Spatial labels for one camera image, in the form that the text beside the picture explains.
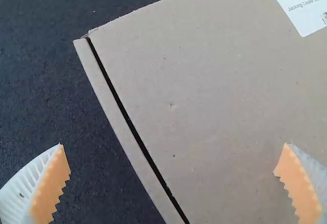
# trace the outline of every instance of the cardboard box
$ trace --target cardboard box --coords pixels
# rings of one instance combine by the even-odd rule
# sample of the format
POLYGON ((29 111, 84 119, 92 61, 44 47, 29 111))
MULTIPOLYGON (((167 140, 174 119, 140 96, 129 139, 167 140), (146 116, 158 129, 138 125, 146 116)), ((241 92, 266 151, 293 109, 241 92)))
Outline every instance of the cardboard box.
POLYGON ((167 223, 296 223, 272 170, 284 142, 327 164, 327 28, 276 0, 162 0, 75 40, 167 223))

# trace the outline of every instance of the white label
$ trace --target white label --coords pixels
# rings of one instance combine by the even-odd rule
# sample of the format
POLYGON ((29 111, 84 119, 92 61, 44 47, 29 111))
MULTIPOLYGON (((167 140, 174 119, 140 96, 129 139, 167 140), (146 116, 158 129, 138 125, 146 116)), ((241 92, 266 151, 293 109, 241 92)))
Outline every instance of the white label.
POLYGON ((327 27, 327 0, 277 0, 302 37, 327 27))

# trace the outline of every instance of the dark carpet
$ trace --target dark carpet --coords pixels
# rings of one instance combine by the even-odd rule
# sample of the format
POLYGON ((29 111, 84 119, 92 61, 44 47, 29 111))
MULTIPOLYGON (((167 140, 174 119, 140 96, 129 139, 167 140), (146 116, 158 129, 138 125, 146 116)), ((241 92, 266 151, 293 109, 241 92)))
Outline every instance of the dark carpet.
POLYGON ((164 223, 72 41, 158 0, 0 0, 0 185, 54 144, 71 180, 54 223, 164 223))

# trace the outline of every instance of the cardboard edge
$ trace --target cardboard edge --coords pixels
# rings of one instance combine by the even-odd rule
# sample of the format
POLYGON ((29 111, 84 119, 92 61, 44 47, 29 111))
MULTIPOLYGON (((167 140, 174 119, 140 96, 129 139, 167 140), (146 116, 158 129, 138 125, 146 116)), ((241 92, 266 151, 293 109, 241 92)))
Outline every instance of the cardboard edge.
POLYGON ((73 43, 111 127, 157 210, 166 223, 185 224, 127 125, 87 39, 77 39, 73 43))

